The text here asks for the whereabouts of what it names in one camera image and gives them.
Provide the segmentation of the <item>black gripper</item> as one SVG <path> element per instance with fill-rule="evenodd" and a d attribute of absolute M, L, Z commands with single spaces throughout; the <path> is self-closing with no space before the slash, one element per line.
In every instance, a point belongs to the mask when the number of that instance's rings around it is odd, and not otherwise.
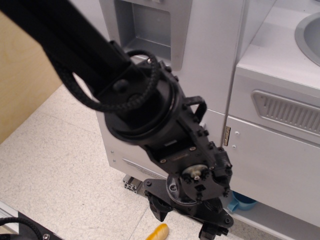
<path fill-rule="evenodd" d="M 227 236 L 234 224 L 233 218 L 224 210 L 220 198 L 195 200 L 186 194 L 179 195 L 180 187 L 175 180 L 167 183 L 164 179 L 146 179 L 143 182 L 149 207 L 155 218 L 163 222 L 171 211 L 203 223 L 199 232 L 200 240 L 214 240 L 216 236 Z"/>

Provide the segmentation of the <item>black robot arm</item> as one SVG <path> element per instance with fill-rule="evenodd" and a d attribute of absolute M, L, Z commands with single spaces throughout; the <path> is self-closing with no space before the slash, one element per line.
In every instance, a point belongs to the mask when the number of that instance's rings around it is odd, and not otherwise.
<path fill-rule="evenodd" d="M 176 211 L 202 223 L 201 240 L 228 234 L 234 221 L 220 198 L 229 195 L 232 164 L 200 124 L 202 97 L 186 97 L 152 53 L 107 41 L 68 0 L 3 0 L 0 9 L 42 46 L 69 92 L 104 114 L 114 137 L 167 173 L 143 183 L 159 221 Z"/>

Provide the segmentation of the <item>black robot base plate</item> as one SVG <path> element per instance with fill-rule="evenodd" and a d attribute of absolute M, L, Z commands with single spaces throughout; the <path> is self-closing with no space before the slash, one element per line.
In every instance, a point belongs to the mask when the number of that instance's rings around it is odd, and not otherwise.
<path fill-rule="evenodd" d="M 0 226 L 4 227 L 7 224 L 17 224 L 17 233 L 1 233 L 1 240 L 62 240 L 53 231 L 42 226 L 38 222 L 27 217 L 23 213 L 18 212 L 18 217 L 1 217 Z"/>

